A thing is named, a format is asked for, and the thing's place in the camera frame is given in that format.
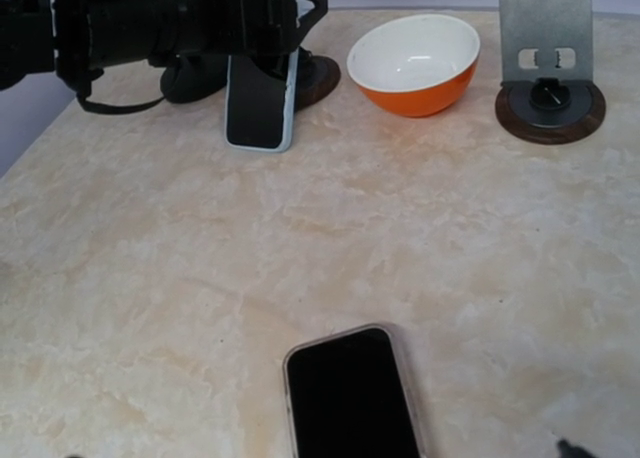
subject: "round stand base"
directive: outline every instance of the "round stand base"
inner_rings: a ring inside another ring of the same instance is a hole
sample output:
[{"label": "round stand base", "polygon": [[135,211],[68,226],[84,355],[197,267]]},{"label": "round stand base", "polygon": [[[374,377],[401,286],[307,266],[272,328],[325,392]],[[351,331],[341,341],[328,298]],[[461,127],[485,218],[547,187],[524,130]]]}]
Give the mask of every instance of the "round stand base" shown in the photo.
[{"label": "round stand base", "polygon": [[336,89],[342,73],[340,67],[326,56],[312,56],[300,64],[296,82],[295,111],[315,105]]},{"label": "round stand base", "polygon": [[511,94],[514,87],[504,87],[496,99],[496,116],[502,127],[512,135],[540,145],[566,145],[592,135],[604,122],[607,103],[600,89],[593,83],[584,85],[591,94],[586,113],[568,125],[534,125],[514,111]]}]

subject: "beige marble surface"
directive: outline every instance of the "beige marble surface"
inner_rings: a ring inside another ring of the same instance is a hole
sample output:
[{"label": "beige marble surface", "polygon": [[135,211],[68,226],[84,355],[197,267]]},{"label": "beige marble surface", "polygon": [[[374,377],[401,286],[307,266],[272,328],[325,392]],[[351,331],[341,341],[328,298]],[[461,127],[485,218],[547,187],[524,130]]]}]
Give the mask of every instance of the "beige marble surface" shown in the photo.
[{"label": "beige marble surface", "polygon": [[[344,65],[401,14],[334,12],[307,45]],[[70,106],[0,181],[0,456],[289,456],[286,352],[380,320],[430,458],[640,456],[640,27],[598,20],[607,121],[544,148],[496,123],[496,14],[455,14],[483,40],[458,105],[402,119],[345,77],[283,155],[225,146],[223,94]]]}]

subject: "smartphone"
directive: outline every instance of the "smartphone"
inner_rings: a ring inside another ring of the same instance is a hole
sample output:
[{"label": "smartphone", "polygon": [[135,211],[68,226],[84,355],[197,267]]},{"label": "smartphone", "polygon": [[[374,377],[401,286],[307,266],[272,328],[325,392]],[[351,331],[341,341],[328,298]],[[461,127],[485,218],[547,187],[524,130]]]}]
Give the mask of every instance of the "smartphone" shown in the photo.
[{"label": "smartphone", "polygon": [[293,135],[299,51],[286,57],[286,79],[270,76],[247,56],[229,59],[226,137],[244,150],[281,153]]},{"label": "smartphone", "polygon": [[370,325],[303,345],[284,363],[296,458],[420,458],[390,331]]}]

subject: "black object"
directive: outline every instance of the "black object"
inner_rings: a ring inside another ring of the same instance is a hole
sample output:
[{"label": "black object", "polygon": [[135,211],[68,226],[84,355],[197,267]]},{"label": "black object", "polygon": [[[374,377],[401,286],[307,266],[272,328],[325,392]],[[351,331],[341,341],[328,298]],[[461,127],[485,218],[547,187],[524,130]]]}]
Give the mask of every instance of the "black object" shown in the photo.
[{"label": "black object", "polygon": [[338,64],[326,56],[314,56],[300,48],[296,81],[295,111],[300,111],[326,98],[340,83]]},{"label": "black object", "polygon": [[540,80],[503,85],[495,110],[500,124],[514,136],[541,145],[564,145],[598,130],[607,103],[594,83]]},{"label": "black object", "polygon": [[179,104],[206,98],[226,86],[228,63],[226,55],[181,56],[162,74],[162,95]]},{"label": "black object", "polygon": [[226,123],[229,144],[267,151],[289,147],[295,99],[295,89],[287,83],[290,56],[276,60],[246,56],[231,59]]},{"label": "black object", "polygon": [[0,0],[0,89],[55,70],[88,111],[140,111],[156,102],[87,98],[104,68],[146,59],[168,69],[161,87],[170,101],[193,101],[224,86],[227,55],[295,51],[327,13],[327,0],[308,1],[314,8],[298,17],[296,0]]},{"label": "black object", "polygon": [[286,363],[299,458],[419,458],[388,334],[379,328],[295,351]]},{"label": "black object", "polygon": [[573,446],[567,440],[558,442],[558,451],[560,458],[596,458],[584,448]]}]

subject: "orange bowl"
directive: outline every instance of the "orange bowl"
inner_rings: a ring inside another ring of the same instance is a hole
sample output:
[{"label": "orange bowl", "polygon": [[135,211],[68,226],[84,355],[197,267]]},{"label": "orange bowl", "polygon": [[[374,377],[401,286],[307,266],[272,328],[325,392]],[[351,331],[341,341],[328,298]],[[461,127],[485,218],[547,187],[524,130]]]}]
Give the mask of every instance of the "orange bowl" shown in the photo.
[{"label": "orange bowl", "polygon": [[360,38],[347,68],[380,108],[419,118],[448,108],[464,95],[479,55],[480,37],[467,22],[448,15],[414,15]]}]

